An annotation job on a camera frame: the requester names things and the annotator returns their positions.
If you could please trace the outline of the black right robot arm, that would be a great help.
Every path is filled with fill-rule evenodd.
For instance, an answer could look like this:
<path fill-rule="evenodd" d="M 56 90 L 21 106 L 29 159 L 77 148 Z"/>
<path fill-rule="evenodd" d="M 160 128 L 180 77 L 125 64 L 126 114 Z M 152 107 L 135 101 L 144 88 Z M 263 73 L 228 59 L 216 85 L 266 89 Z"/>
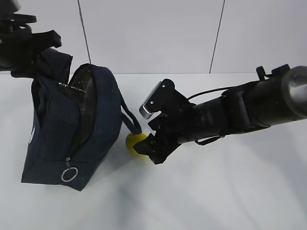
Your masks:
<path fill-rule="evenodd" d="M 138 154 L 163 163 L 182 144 L 208 145 L 307 117 L 307 68 L 283 65 L 258 80 L 221 89 L 220 97 L 194 104 L 170 79 L 159 82 L 140 107 L 152 133 L 134 144 Z"/>

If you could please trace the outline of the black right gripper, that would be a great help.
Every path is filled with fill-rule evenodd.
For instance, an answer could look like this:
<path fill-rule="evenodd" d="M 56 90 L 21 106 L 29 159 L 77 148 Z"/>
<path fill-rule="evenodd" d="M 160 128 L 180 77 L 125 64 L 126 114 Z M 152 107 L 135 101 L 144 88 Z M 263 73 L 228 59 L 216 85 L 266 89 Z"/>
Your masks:
<path fill-rule="evenodd" d="M 162 164 L 182 144 L 199 141 L 199 106 L 191 103 L 174 113 L 161 113 L 149 125 L 155 133 L 135 135 L 133 148 Z"/>

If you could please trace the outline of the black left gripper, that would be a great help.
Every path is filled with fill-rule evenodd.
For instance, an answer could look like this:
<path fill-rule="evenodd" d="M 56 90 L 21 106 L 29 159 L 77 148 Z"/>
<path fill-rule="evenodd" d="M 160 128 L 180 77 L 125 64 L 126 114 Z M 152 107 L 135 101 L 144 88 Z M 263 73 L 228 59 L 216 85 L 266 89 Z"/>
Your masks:
<path fill-rule="evenodd" d="M 62 46 L 61 36 L 54 30 L 32 34 L 31 23 L 36 20 L 1 20 L 0 22 L 0 71 L 9 72 L 14 78 L 34 78 L 34 48 L 36 51 Z M 39 73 L 55 78 L 54 51 L 38 55 Z"/>

